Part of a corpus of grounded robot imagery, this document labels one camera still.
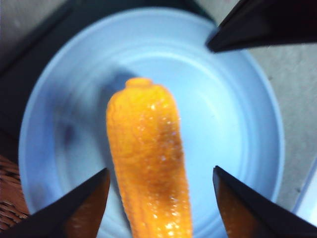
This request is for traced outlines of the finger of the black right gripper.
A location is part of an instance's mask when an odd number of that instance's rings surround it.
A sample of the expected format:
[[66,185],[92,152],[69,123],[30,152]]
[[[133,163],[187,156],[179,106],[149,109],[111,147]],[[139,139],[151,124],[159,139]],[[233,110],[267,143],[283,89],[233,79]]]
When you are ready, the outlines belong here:
[[315,0],[241,0],[210,35],[213,52],[317,41]]

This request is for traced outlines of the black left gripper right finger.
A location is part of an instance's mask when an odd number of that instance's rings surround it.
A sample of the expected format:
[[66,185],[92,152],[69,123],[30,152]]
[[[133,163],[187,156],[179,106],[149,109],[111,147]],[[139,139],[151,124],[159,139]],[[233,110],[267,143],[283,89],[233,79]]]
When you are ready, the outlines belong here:
[[316,226],[266,199],[226,172],[214,167],[217,206],[230,238],[315,238]]

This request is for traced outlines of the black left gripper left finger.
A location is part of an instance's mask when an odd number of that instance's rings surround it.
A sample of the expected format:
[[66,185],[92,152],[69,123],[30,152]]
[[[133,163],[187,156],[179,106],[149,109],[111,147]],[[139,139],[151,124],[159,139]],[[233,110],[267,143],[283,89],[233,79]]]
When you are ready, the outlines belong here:
[[2,238],[95,238],[110,185],[104,168],[59,200],[2,232]]

